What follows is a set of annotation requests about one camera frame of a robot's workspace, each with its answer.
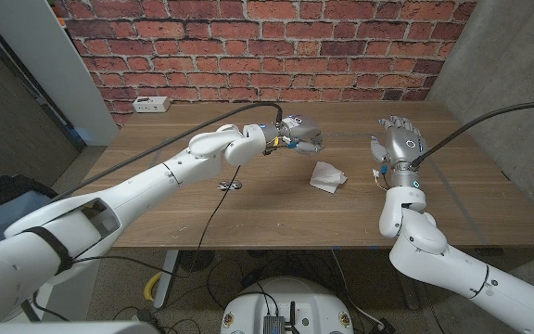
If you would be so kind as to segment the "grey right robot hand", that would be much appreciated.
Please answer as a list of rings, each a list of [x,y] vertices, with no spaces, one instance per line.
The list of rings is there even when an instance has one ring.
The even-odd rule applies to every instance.
[[[407,118],[390,116],[378,121],[386,130],[386,139],[381,144],[376,137],[371,139],[371,152],[378,163],[387,163],[391,171],[390,185],[420,187],[418,167],[414,160],[427,151],[426,140]]]

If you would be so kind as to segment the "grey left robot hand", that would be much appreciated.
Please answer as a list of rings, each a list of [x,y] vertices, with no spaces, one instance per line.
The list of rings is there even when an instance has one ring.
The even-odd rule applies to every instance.
[[[316,154],[324,149],[320,126],[302,115],[285,117],[279,123],[261,124],[265,136],[264,155],[278,148],[291,148],[299,154]]]

